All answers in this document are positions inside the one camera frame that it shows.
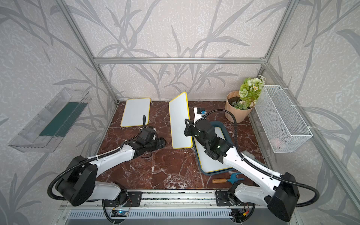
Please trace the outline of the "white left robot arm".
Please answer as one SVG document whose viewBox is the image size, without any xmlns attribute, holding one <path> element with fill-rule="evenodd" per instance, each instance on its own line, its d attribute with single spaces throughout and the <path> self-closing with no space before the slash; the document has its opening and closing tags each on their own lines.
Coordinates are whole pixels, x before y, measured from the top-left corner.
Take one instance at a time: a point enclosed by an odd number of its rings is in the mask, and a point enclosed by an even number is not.
<svg viewBox="0 0 360 225">
<path fill-rule="evenodd" d="M 159 137 L 154 127 L 144 127 L 133 139 L 126 140 L 114 150 L 88 158 L 73 158 L 66 170 L 51 181 L 47 194 L 53 200 L 68 201 L 72 206 L 95 200 L 122 204 L 126 198 L 125 188 L 97 178 L 121 163 L 163 149 L 166 144 L 165 138 Z"/>
</svg>

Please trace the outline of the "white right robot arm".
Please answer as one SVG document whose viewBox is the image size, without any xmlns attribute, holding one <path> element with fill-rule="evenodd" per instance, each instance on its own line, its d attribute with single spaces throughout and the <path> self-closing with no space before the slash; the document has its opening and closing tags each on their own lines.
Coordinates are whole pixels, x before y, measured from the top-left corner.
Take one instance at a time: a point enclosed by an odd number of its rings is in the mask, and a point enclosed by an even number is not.
<svg viewBox="0 0 360 225">
<path fill-rule="evenodd" d="M 232 144 L 218 137 L 204 108 L 194 108 L 194 120 L 185 120 L 185 136 L 195 138 L 211 159 L 225 164 L 251 179 L 256 186 L 235 183 L 228 190 L 233 205 L 254 203 L 267 206 L 277 218 L 289 222 L 297 207 L 314 204 L 320 197 L 319 191 L 309 185 L 299 183 L 290 173 L 280 174 L 262 166 L 245 156 L 238 142 Z"/>
</svg>

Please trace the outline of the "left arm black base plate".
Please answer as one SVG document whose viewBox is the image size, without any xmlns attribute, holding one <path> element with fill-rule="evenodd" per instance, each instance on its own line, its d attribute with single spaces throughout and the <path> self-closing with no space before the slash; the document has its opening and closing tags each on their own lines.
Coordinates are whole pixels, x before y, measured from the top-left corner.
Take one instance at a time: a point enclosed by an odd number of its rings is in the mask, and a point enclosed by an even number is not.
<svg viewBox="0 0 360 225">
<path fill-rule="evenodd" d="M 115 200 L 104 200 L 102 206 L 105 207 L 139 207 L 142 199 L 141 191 L 126 191 L 122 190 Z"/>
</svg>

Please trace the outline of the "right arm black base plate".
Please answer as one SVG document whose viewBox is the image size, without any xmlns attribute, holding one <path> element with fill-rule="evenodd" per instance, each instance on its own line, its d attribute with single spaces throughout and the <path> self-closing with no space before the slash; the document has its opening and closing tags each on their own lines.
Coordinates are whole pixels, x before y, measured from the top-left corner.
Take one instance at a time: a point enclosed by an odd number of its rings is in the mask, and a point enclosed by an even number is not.
<svg viewBox="0 0 360 225">
<path fill-rule="evenodd" d="M 229 197 L 229 194 L 227 191 L 222 191 L 220 189 L 217 189 L 215 191 L 215 199 L 217 206 L 234 206 L 234 207 L 250 207 L 253 206 L 253 203 L 249 202 L 239 202 L 238 200 L 235 200 L 234 203 L 232 202 L 232 199 Z"/>
</svg>

